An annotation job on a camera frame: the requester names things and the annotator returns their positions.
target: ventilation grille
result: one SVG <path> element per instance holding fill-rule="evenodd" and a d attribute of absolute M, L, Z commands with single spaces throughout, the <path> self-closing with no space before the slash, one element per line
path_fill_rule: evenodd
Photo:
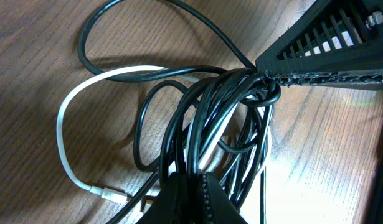
<path fill-rule="evenodd" d="M 349 1 L 342 7 L 331 7 L 325 11 L 325 16 L 318 17 L 302 35 L 283 49 L 277 59 L 325 54 L 371 39 L 365 19 L 362 19 L 366 18 L 362 8 L 358 1 Z"/>

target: wooden table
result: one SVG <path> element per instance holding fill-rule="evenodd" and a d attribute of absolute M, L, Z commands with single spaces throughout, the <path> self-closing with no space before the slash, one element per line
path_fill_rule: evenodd
<path fill-rule="evenodd" d="M 103 2 L 0 1 L 0 223 L 104 223 L 121 208 L 70 181 L 55 141 L 59 105 L 92 77 L 78 61 L 77 36 Z M 313 3 L 186 2 L 211 18 L 250 60 Z M 129 0 L 106 13 L 90 34 L 87 55 L 104 69 L 242 66 L 197 19 L 154 0 Z M 80 179 L 130 195 L 146 180 L 149 174 L 133 162 L 133 131 L 138 108 L 157 83 L 100 82 L 76 97 L 64 131 L 67 156 Z M 383 93 L 309 86 L 282 91 L 271 125 L 268 222 L 362 223 L 383 138 Z M 167 88 L 154 99 L 142 135 L 145 162 L 158 155 L 180 96 Z M 249 196 L 246 204 L 254 201 Z M 253 220 L 256 214 L 244 215 Z M 138 216 L 134 211 L 124 222 Z"/>

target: brown wood surface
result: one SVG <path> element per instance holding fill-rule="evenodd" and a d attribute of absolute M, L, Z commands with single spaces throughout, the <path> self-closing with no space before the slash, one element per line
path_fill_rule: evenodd
<path fill-rule="evenodd" d="M 55 141 L 59 105 L 92 76 L 77 58 L 79 29 L 103 2 L 0 1 L 0 223 L 104 223 L 121 208 L 74 186 Z M 186 2 L 211 18 L 250 60 L 313 3 Z M 104 69 L 242 66 L 205 25 L 155 0 L 128 0 L 106 13 L 90 34 L 87 54 Z M 130 195 L 146 180 L 149 174 L 133 162 L 133 131 L 140 104 L 155 84 L 100 82 L 76 97 L 64 131 L 67 156 L 80 179 Z M 151 105 L 142 135 L 145 162 L 158 155 L 180 96 L 164 89 Z M 294 86 L 283 88 L 275 109 L 268 222 L 361 223 L 377 165 L 383 93 Z M 246 203 L 255 199 L 252 193 Z M 257 211 L 250 208 L 244 215 L 253 220 Z M 138 216 L 135 211 L 124 222 Z"/>

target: black cable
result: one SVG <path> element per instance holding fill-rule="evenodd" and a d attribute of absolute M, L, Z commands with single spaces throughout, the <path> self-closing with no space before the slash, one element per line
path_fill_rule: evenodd
<path fill-rule="evenodd" d="M 87 37 L 94 23 L 107 12 L 107 10 L 122 1 L 123 0 L 111 0 L 105 3 L 89 17 L 81 30 L 78 41 L 78 57 L 84 66 L 95 75 L 101 74 L 104 71 L 92 65 L 86 57 L 85 46 Z M 238 211 L 248 195 L 257 171 L 262 165 L 265 152 L 267 151 L 268 125 L 270 124 L 273 113 L 273 104 L 281 96 L 280 86 L 273 80 L 266 78 L 264 74 L 257 73 L 256 67 L 212 21 L 180 0 L 167 1 L 191 13 L 211 28 L 225 42 L 230 50 L 233 51 L 246 68 L 227 71 L 215 66 L 196 65 L 160 70 L 141 75 L 121 74 L 109 78 L 109 80 L 117 82 L 138 83 L 189 73 L 218 74 L 216 77 L 200 80 L 190 88 L 174 80 L 165 80 L 150 91 L 143 103 L 140 116 L 137 120 L 133 154 L 137 168 L 142 172 L 153 172 L 153 174 L 136 195 L 108 223 L 118 223 L 126 216 L 158 179 L 161 187 L 163 187 L 168 179 L 168 169 L 172 162 L 175 162 L 177 172 L 187 174 L 187 183 L 189 184 L 190 193 L 192 194 L 199 175 L 199 161 L 206 150 L 208 150 L 223 120 L 237 103 L 243 103 L 247 106 L 247 116 L 238 140 L 235 146 L 230 146 L 220 139 L 218 145 L 224 151 L 232 154 L 230 161 L 224 167 L 224 172 L 219 179 L 220 183 L 225 185 L 225 192 Z M 166 128 L 159 157 L 152 163 L 144 165 L 139 153 L 143 121 L 154 95 L 166 86 L 177 88 L 183 93 L 183 96 Z M 254 96 L 255 98 L 247 99 L 248 96 Z M 186 129 L 182 129 L 184 114 L 190 106 L 196 107 L 194 120 Z M 263 117 L 261 117 L 257 111 L 257 107 L 263 106 L 265 107 L 265 112 Z M 190 136 L 189 149 L 187 162 L 185 162 L 184 149 L 186 148 L 188 136 Z M 251 169 L 246 173 L 249 164 L 251 164 Z M 262 172 L 261 178 L 265 180 L 264 172 Z"/>

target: wood grain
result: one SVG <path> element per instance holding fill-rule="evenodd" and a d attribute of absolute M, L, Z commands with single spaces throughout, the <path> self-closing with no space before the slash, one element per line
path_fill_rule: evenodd
<path fill-rule="evenodd" d="M 55 142 L 61 101 L 92 76 L 75 51 L 79 29 L 103 2 L 0 1 L 0 223 L 105 223 L 121 208 L 74 186 Z M 250 60 L 313 3 L 186 2 L 212 19 Z M 104 69 L 138 64 L 242 66 L 206 26 L 154 0 L 128 0 L 106 13 L 90 34 L 87 54 Z M 67 156 L 80 179 L 131 195 L 146 180 L 148 174 L 136 169 L 131 151 L 138 110 L 155 84 L 101 82 L 76 97 L 64 131 Z M 145 162 L 158 155 L 165 124 L 180 96 L 167 88 L 154 99 L 142 136 Z M 295 86 L 283 89 L 275 108 L 269 223 L 284 218 L 361 223 L 377 164 L 383 93 Z M 248 200 L 253 201 L 253 194 Z M 245 216 L 255 217 L 253 212 Z M 135 211 L 124 223 L 138 217 Z"/>

